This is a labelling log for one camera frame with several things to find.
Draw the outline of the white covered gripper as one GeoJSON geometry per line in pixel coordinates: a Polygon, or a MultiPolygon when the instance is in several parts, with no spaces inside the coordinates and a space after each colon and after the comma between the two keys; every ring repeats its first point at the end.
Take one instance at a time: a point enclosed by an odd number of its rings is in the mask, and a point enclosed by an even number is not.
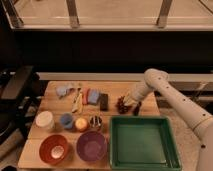
{"type": "Polygon", "coordinates": [[[144,81],[136,83],[124,96],[124,105],[132,106],[141,102],[153,91],[144,81]]]}

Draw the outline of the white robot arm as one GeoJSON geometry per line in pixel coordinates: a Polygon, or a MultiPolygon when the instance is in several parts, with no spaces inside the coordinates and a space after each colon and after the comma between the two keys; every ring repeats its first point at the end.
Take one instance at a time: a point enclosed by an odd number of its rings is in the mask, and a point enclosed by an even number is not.
{"type": "Polygon", "coordinates": [[[196,171],[213,171],[213,115],[175,89],[168,77],[165,71],[147,69],[143,79],[124,96],[124,104],[136,104],[158,91],[201,142],[196,171]]]}

